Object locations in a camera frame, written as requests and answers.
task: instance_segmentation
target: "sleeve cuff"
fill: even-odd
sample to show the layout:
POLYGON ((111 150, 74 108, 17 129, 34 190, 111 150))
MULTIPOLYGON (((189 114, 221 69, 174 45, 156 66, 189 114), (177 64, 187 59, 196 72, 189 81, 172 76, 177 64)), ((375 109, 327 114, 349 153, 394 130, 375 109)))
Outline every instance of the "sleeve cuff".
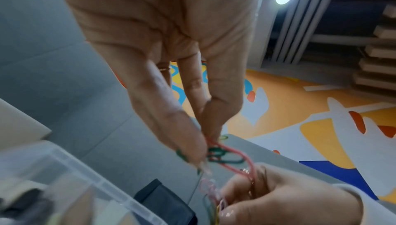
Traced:
POLYGON ((373 200, 365 192, 348 184, 334 184, 334 186, 360 197, 363 203, 363 218, 361 225, 396 225, 396 214, 373 200))

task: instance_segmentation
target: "colorful mural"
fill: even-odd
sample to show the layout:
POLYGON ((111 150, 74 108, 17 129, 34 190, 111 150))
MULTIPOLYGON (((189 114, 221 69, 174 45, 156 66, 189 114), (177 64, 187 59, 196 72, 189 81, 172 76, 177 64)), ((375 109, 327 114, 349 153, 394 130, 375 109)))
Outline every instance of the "colorful mural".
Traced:
MULTIPOLYGON (((172 89, 194 113, 176 63, 172 89)), ((207 90, 206 66, 202 65, 207 90)), ((350 95, 346 89, 247 70, 242 110, 230 133, 396 204, 396 105, 350 95)))

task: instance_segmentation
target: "black case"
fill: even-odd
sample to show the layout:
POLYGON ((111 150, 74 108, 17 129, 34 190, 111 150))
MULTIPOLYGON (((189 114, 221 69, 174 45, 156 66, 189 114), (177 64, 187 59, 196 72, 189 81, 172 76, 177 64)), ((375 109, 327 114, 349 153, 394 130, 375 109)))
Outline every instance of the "black case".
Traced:
POLYGON ((162 218, 168 225, 197 225, 198 223, 194 211, 158 179, 141 189, 134 199, 162 218))

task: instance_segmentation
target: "hand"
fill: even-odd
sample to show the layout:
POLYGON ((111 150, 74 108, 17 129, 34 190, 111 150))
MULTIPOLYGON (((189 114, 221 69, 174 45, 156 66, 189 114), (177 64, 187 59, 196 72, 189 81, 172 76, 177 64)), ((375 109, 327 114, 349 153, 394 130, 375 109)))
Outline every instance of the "hand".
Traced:
POLYGON ((266 164, 257 164, 254 189, 234 176, 222 189, 230 204, 220 225, 359 225, 359 197, 325 182, 266 164), (251 199, 249 192, 255 194, 251 199))
POLYGON ((239 112, 259 0, 66 0, 87 40, 124 82, 132 106, 157 138, 193 164, 239 112), (207 60, 211 99, 202 84, 207 60), (202 132, 174 99, 177 61, 202 132))

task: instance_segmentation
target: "clear plastic box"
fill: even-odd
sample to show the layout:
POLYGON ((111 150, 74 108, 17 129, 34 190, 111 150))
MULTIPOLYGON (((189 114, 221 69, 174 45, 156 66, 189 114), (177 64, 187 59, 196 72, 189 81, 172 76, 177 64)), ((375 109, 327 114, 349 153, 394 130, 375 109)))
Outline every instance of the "clear plastic box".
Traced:
MULTIPOLYGON (((0 152, 0 193, 11 194, 18 188, 27 188, 27 186, 24 187, 26 183, 36 188, 48 189, 56 186, 57 181, 66 175, 80 179, 94 190, 96 217, 109 202, 116 201, 134 214, 141 225, 167 225, 132 197, 49 141, 0 152)), ((67 190, 61 187, 59 192, 64 196, 56 194, 55 202, 58 203, 58 207, 55 209, 61 209, 61 205, 65 203, 64 198, 71 195, 67 191, 72 192, 75 189, 73 186, 67 190)))

